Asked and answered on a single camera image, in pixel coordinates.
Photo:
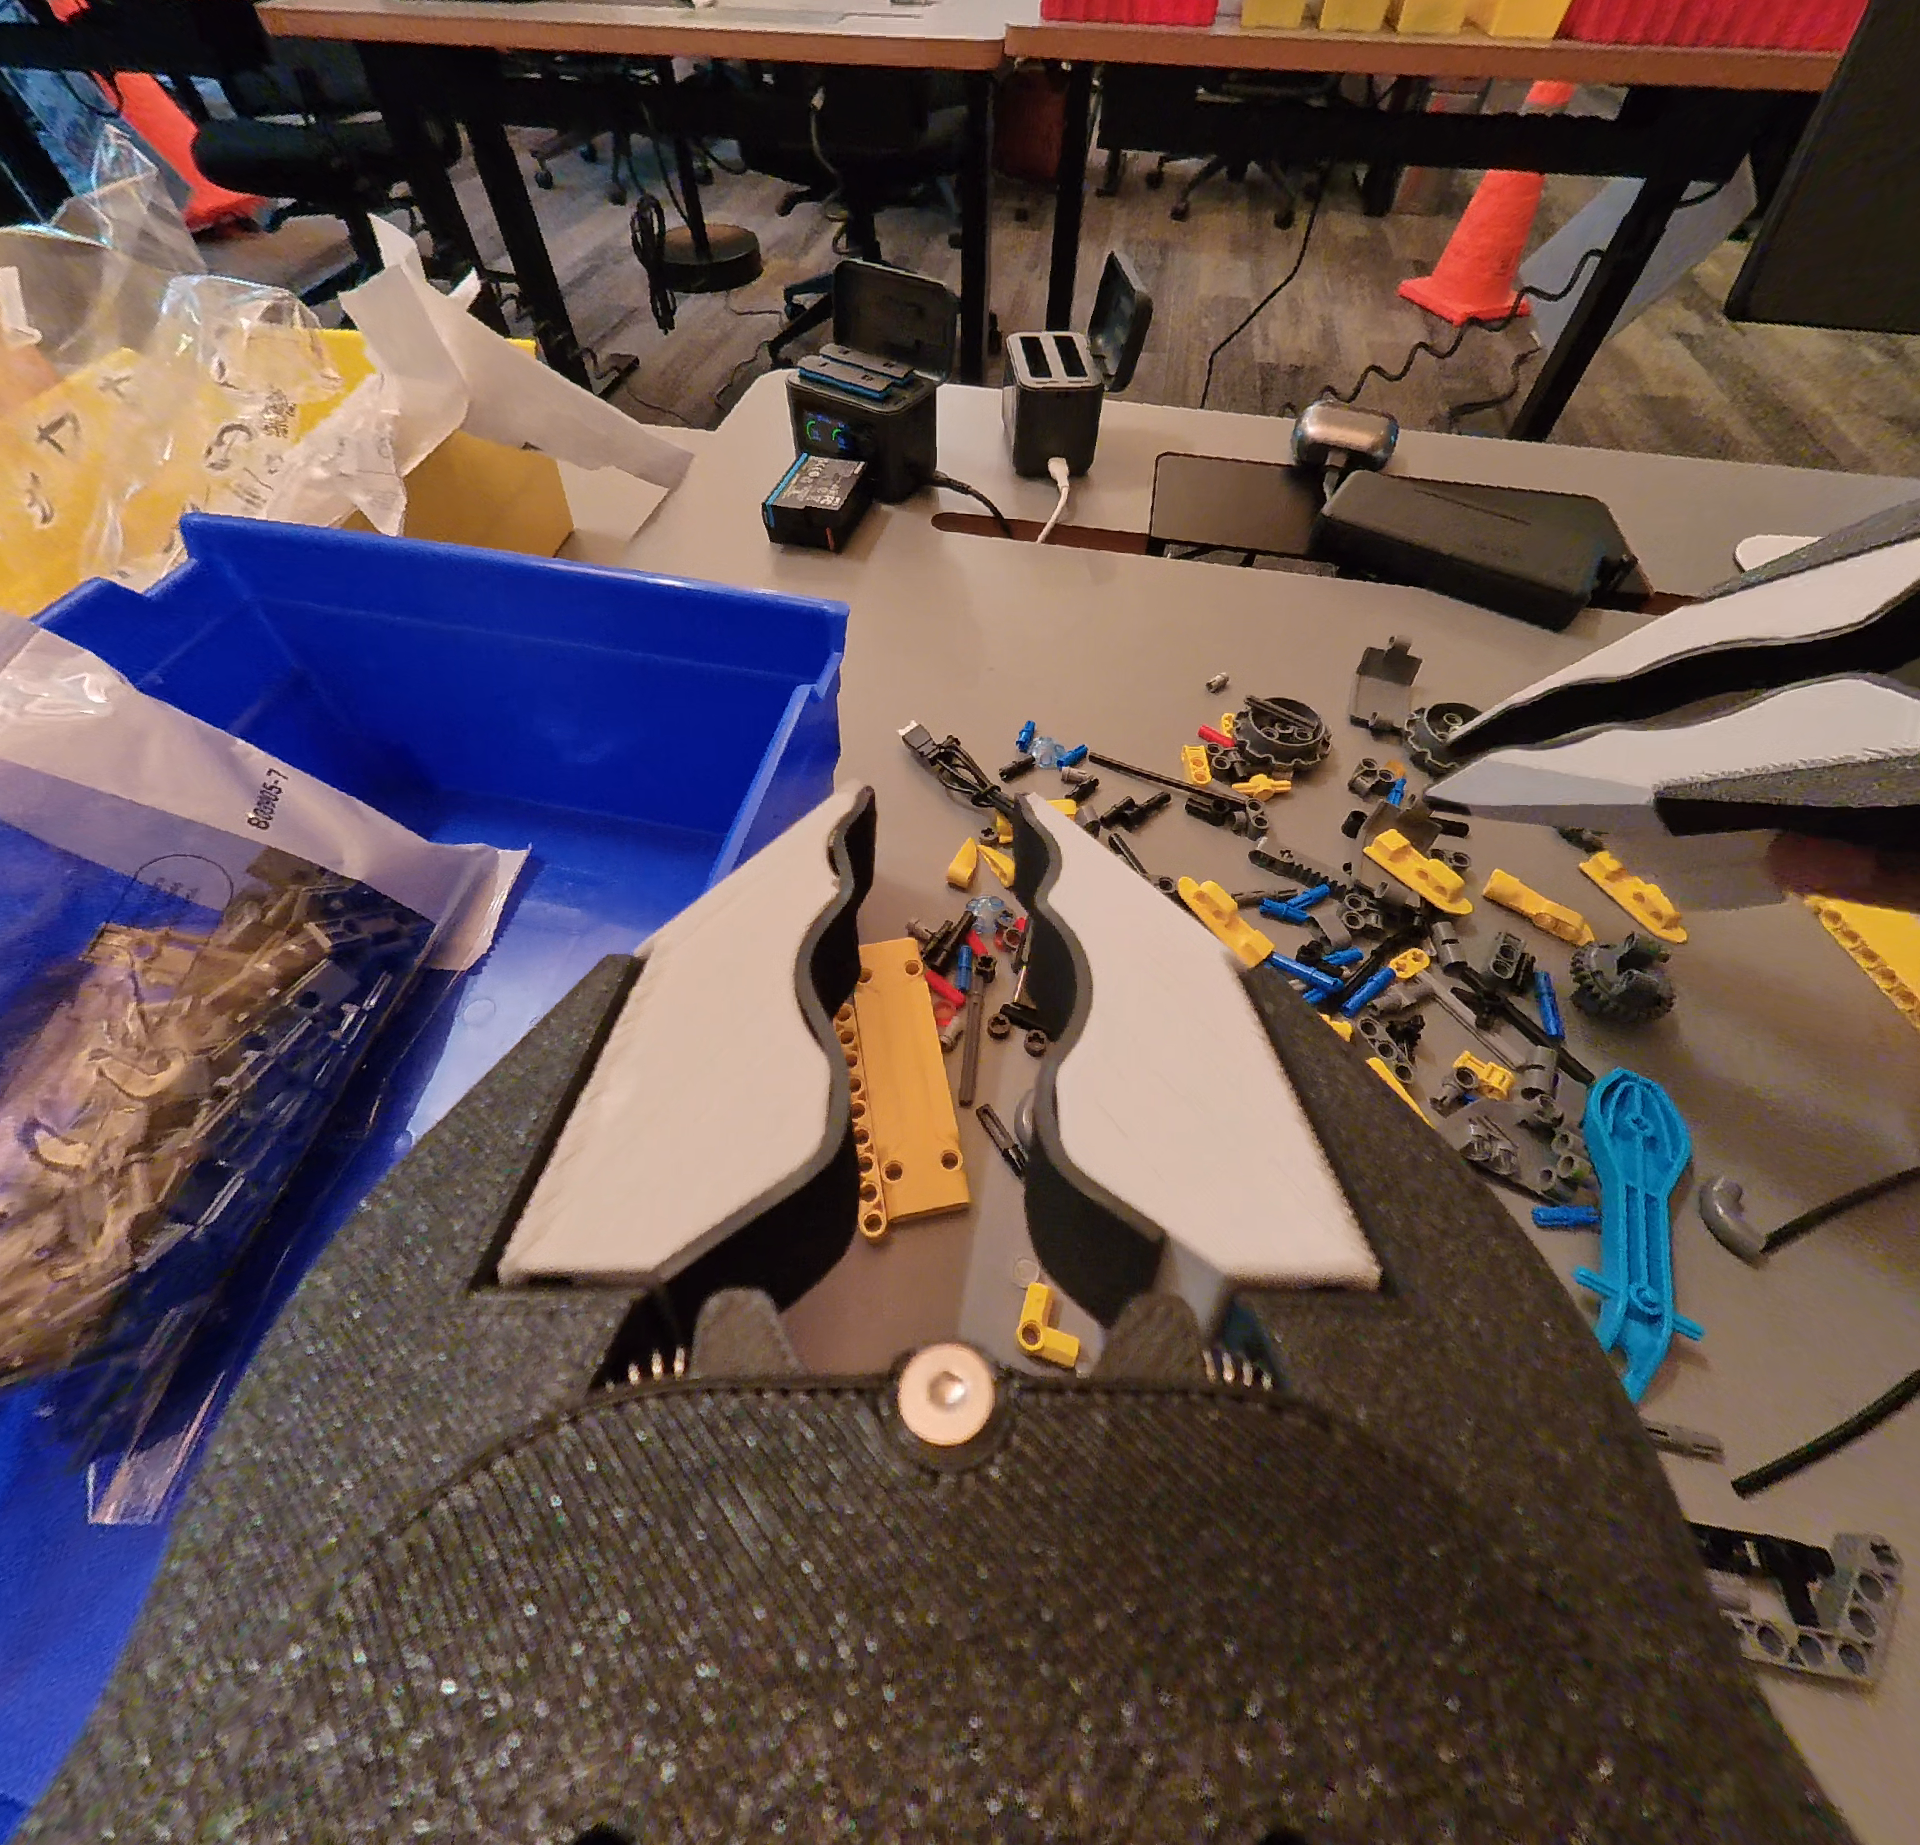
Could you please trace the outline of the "pile of toy building parts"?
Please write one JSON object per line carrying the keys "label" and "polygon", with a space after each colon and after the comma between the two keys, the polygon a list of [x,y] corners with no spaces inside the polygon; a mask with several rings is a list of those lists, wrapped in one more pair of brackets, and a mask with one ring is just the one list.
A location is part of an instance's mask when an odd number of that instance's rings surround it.
{"label": "pile of toy building parts", "polygon": [[900,729],[900,740],[948,794],[996,816],[996,832],[980,833],[956,863],[956,889],[969,889],[983,863],[1014,878],[1017,781],[1053,772],[1066,789],[1060,805],[1085,803],[1097,772],[1146,786],[1143,798],[1105,802],[1085,827],[1239,960],[1274,969],[1334,1029],[1362,1042],[1370,1068],[1401,1096],[1411,1096],[1414,1007],[1437,1001],[1481,1044],[1448,1070],[1430,1113],[1465,1161],[1535,1199],[1539,1229],[1599,1236],[1581,1114],[1608,1074],[1567,1046],[1565,1014],[1577,1005],[1599,1019],[1664,1016],[1680,928],[1632,931],[1604,946],[1587,921],[1510,873],[1471,884],[1461,846],[1471,825],[1431,816],[1428,798],[1409,789],[1411,758],[1359,763],[1360,805],[1342,825],[1357,855],[1339,870],[1275,846],[1266,803],[1310,770],[1248,773],[1233,716],[1180,750],[1180,778],[1057,742],[1036,725],[1020,727],[1017,752],[996,773],[956,738],[922,725]]}

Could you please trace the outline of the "black charger case with batteries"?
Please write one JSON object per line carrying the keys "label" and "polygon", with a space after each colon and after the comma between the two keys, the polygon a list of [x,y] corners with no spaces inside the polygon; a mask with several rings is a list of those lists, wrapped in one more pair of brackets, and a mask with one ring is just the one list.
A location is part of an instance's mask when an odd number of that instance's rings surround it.
{"label": "black charger case with batteries", "polygon": [[938,472],[934,398],[952,371],[956,332],[959,299],[944,284],[843,262],[832,340],[786,377],[796,451],[862,461],[876,502],[915,496]]}

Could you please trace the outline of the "blue plastic bin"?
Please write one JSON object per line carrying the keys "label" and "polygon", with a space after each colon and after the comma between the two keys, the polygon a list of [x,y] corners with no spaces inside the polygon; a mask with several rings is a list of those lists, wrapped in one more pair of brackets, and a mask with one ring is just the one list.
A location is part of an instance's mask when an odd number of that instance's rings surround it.
{"label": "blue plastic bin", "polygon": [[4,1387],[4,1833],[51,1786],[157,1576],[161,1523],[294,1283],[589,969],[833,789],[849,613],[729,586],[190,515],[157,588],[35,620],[138,691],[422,841],[524,851],[492,946],[422,969],[227,1275],[164,1414],[207,1402],[157,1521],[92,1521],[54,1380]]}

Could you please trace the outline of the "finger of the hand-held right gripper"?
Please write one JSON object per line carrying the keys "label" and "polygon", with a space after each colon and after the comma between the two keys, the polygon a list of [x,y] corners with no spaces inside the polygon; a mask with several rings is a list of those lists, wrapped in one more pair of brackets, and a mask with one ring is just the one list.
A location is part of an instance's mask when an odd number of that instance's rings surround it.
{"label": "finger of the hand-held right gripper", "polygon": [[1797,683],[1687,725],[1491,752],[1431,800],[1586,830],[1912,830],[1919,696],[1881,677]]}
{"label": "finger of the hand-held right gripper", "polygon": [[1454,735],[1458,758],[1639,725],[1684,705],[1838,675],[1890,675],[1919,654],[1913,570],[1800,570],[1660,615],[1510,695]]}

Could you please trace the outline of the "yellow box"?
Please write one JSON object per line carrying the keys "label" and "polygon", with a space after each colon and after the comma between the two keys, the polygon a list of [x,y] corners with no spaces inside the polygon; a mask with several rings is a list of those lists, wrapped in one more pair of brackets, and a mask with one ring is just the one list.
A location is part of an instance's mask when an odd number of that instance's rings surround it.
{"label": "yellow box", "polygon": [[270,325],[230,351],[109,351],[4,416],[4,610],[154,586],[189,513],[539,558],[573,532],[554,459],[453,434],[406,472],[361,336]]}

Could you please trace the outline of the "black monitor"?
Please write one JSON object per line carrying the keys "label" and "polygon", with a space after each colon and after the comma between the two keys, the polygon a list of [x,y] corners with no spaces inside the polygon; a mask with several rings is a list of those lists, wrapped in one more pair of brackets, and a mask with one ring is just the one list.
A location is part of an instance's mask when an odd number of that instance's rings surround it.
{"label": "black monitor", "polygon": [[1725,316],[1919,332],[1919,0],[1869,2]]}

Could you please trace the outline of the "glossy dark webcam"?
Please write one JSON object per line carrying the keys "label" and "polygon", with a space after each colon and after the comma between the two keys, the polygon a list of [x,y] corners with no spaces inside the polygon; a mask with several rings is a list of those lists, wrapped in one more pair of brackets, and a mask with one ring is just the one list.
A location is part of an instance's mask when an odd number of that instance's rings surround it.
{"label": "glossy dark webcam", "polygon": [[1394,461],[1397,442],[1397,418],[1317,398],[1295,421],[1293,465],[1307,472],[1383,470]]}

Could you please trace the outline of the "clear bag of parts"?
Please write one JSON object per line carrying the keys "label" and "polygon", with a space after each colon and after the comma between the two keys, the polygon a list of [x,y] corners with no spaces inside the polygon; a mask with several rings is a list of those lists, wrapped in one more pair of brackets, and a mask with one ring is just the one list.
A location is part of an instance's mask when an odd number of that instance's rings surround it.
{"label": "clear bag of parts", "polygon": [[524,851],[437,845],[6,615],[3,1365],[92,1521],[157,1521],[181,1359],[422,969]]}

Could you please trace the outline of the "black power adapter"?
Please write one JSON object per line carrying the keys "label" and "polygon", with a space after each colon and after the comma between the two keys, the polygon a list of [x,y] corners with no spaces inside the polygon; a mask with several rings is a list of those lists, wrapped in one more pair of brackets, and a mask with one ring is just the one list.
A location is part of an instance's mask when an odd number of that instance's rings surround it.
{"label": "black power adapter", "polygon": [[1560,632],[1638,570],[1595,497],[1355,472],[1312,528],[1339,576],[1412,586]]}

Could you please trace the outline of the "empty black charger case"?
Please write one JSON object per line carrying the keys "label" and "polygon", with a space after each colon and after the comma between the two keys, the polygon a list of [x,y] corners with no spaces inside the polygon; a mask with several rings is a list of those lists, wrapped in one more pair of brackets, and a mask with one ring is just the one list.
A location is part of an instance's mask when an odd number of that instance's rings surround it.
{"label": "empty black charger case", "polygon": [[1137,271],[1110,250],[1086,332],[1006,338],[1004,425],[1017,476],[1044,479],[1055,459],[1076,479],[1091,470],[1102,400],[1131,384],[1154,316]]}

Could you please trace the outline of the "cyan plastic separator tool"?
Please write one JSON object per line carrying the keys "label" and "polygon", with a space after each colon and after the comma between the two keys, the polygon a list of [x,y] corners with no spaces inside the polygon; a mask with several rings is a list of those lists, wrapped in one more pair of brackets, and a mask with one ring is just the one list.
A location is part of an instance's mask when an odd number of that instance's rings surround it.
{"label": "cyan plastic separator tool", "polygon": [[1694,1138],[1666,1089],[1630,1070],[1595,1083],[1581,1133],[1599,1186],[1599,1262],[1576,1282],[1597,1294],[1597,1341],[1625,1360],[1623,1387],[1639,1402],[1675,1335],[1704,1337],[1680,1316],[1672,1274],[1672,1194]]}

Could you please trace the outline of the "long yellow holed panel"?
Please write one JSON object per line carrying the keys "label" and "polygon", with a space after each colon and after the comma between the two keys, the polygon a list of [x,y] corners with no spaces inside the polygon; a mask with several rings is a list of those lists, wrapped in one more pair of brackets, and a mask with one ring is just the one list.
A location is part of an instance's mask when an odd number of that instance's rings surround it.
{"label": "long yellow holed panel", "polygon": [[1825,896],[1809,896],[1804,904],[1905,1023],[1919,1026],[1919,915]]}
{"label": "long yellow holed panel", "polygon": [[929,973],[910,939],[859,948],[833,1030],[850,1076],[862,1236],[879,1244],[891,1225],[969,1209]]}

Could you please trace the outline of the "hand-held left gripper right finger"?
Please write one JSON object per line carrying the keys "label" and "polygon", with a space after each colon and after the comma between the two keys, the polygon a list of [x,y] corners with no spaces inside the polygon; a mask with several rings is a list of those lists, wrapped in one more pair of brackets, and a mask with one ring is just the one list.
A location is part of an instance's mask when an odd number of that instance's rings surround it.
{"label": "hand-held left gripper right finger", "polygon": [[1025,1179],[1044,1274],[1104,1328],[1154,1290],[1204,1328],[1244,1290],[1377,1290],[1266,1024],[1283,986],[1252,986],[1218,937],[1044,802],[1017,805],[1017,896],[1051,1039]]}

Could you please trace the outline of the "grey and black beam frame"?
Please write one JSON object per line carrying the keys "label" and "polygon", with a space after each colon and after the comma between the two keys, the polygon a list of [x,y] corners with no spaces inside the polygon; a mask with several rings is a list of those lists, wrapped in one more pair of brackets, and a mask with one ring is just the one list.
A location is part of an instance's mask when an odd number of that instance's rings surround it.
{"label": "grey and black beam frame", "polygon": [[1822,1548],[1704,1521],[1694,1539],[1745,1659],[1851,1689],[1878,1682],[1905,1579],[1886,1539],[1842,1532]]}

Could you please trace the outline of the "crumpled clear plastic bag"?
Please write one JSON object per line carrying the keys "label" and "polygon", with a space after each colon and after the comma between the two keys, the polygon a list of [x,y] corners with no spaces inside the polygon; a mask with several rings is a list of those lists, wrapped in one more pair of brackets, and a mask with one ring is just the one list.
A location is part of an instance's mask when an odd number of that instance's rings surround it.
{"label": "crumpled clear plastic bag", "polygon": [[397,408],[359,334],[207,272],[157,166],[107,129],[91,186],[3,234],[4,610],[152,586],[185,513],[397,536]]}

